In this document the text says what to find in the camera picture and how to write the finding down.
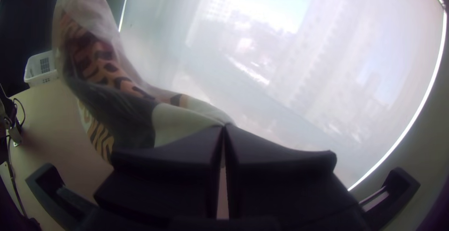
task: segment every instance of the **plastic bag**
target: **plastic bag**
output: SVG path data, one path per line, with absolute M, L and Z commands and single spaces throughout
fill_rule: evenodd
M 153 148 L 232 123 L 210 104 L 145 83 L 124 53 L 106 0 L 57 0 L 52 37 L 56 69 L 107 161 L 116 148 Z

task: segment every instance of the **cable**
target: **cable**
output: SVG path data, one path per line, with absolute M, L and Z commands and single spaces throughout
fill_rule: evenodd
M 9 174 L 11 176 L 11 182 L 13 184 L 13 189 L 14 189 L 14 192 L 15 192 L 15 196 L 17 197 L 17 201 L 19 203 L 20 209 L 22 210 L 23 216 L 25 216 L 25 218 L 28 219 L 27 213 L 25 212 L 25 208 L 23 207 L 23 204 L 22 204 L 22 200 L 20 200 L 19 192 L 17 191 L 17 186 L 15 184 L 15 172 L 14 172 L 13 164 L 12 164 L 12 160 L 11 160 L 11 151 L 9 151 L 9 145 L 11 144 L 11 137 L 10 136 L 6 136 L 6 137 L 8 137 L 8 145 L 7 145 L 7 150 L 8 150 L 8 168 L 9 168 Z
M 16 99 L 16 98 L 13 98 L 13 103 L 14 103 L 14 106 L 15 106 L 15 110 L 17 111 L 17 104 L 15 103 L 16 101 L 19 102 L 20 106 L 22 107 L 23 121 L 22 121 L 22 123 L 20 123 L 20 126 L 22 127 L 22 125 L 25 123 L 25 119 L 26 119 L 27 117 L 26 117 L 25 109 L 23 108 L 22 102 L 20 102 L 20 100 L 18 100 L 18 99 Z

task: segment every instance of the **glass pane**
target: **glass pane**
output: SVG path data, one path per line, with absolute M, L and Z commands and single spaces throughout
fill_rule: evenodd
M 337 153 L 350 187 L 429 87 L 438 0 L 127 0 L 121 35 L 149 83 L 289 148 Z

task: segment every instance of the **beige table surface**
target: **beige table surface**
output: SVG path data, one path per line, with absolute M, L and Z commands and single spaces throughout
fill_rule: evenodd
M 32 87 L 12 98 L 22 102 L 26 113 L 24 143 L 10 146 L 23 206 L 42 230 L 63 230 L 33 196 L 25 179 L 43 164 L 51 163 L 71 190 L 95 202 L 93 193 L 112 172 L 112 166 L 95 152 L 81 126 L 76 99 L 60 80 Z M 23 118 L 20 106 L 18 118 Z

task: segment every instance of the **white laundry basket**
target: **white laundry basket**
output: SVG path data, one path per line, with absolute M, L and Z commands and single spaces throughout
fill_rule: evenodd
M 34 55 L 28 59 L 23 81 L 30 87 L 45 84 L 58 79 L 52 51 Z

